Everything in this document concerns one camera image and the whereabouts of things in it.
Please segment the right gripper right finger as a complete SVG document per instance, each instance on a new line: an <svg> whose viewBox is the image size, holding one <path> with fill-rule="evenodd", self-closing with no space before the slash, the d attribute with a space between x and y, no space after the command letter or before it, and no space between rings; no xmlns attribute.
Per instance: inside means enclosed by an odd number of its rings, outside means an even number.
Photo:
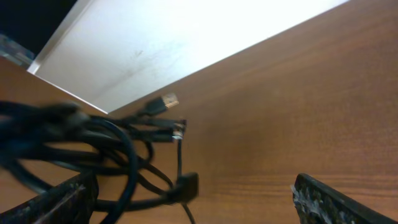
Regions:
<svg viewBox="0 0 398 224"><path fill-rule="evenodd" d="M291 190L301 224L397 224L308 174L298 174Z"/></svg>

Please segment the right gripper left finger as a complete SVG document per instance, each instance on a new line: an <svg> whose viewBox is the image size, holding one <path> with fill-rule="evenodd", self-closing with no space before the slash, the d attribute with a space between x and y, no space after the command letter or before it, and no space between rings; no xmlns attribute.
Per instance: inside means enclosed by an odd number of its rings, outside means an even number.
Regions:
<svg viewBox="0 0 398 224"><path fill-rule="evenodd" d="M88 224L98 198L98 181L91 172L78 174L1 214L5 224Z"/></svg>

